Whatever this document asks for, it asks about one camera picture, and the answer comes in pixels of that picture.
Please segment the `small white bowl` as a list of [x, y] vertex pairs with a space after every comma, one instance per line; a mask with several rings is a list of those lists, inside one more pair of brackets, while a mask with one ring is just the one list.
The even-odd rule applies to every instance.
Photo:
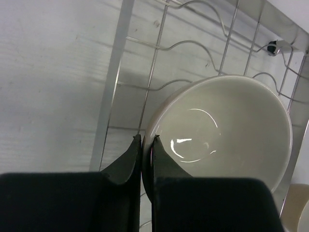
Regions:
[[281, 213], [285, 232], [309, 231], [309, 186], [291, 184]]

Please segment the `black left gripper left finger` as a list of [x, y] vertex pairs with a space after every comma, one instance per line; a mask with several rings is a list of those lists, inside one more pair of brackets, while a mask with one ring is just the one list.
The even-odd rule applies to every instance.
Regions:
[[141, 136], [99, 172], [0, 176], [3, 232], [136, 232]]

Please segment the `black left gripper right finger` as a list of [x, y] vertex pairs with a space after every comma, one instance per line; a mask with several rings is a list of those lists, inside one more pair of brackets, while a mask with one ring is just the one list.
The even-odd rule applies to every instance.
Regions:
[[155, 232], [281, 232], [267, 186], [258, 179], [191, 177], [152, 145], [152, 229]]

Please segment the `beige bowl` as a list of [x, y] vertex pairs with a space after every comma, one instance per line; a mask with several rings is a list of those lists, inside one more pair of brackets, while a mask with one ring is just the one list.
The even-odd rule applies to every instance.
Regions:
[[147, 166], [155, 137], [192, 177], [255, 178], [271, 192], [283, 179], [293, 144], [282, 100], [267, 85], [242, 75], [193, 82], [158, 107], [142, 144], [146, 191], [151, 189]]

